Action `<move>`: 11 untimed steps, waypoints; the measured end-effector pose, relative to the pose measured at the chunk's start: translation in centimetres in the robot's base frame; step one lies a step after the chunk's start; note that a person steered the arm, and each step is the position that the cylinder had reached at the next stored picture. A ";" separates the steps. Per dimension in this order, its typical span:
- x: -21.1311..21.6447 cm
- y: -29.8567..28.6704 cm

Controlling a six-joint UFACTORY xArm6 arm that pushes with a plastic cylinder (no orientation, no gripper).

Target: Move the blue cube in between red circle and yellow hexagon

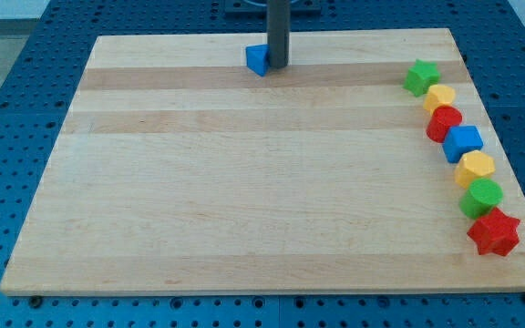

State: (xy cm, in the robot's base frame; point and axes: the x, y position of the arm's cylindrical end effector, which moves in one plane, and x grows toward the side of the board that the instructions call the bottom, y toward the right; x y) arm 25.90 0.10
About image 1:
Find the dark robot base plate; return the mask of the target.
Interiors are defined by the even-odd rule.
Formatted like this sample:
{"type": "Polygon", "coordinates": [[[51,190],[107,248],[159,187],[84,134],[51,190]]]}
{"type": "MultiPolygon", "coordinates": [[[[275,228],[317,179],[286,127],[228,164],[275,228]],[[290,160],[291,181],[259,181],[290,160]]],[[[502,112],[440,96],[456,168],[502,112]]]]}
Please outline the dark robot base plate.
{"type": "MultiPolygon", "coordinates": [[[[265,17],[267,0],[222,0],[223,12],[226,16],[258,15],[265,17]]],[[[318,15],[322,11],[321,0],[290,0],[292,15],[318,15]]]]}

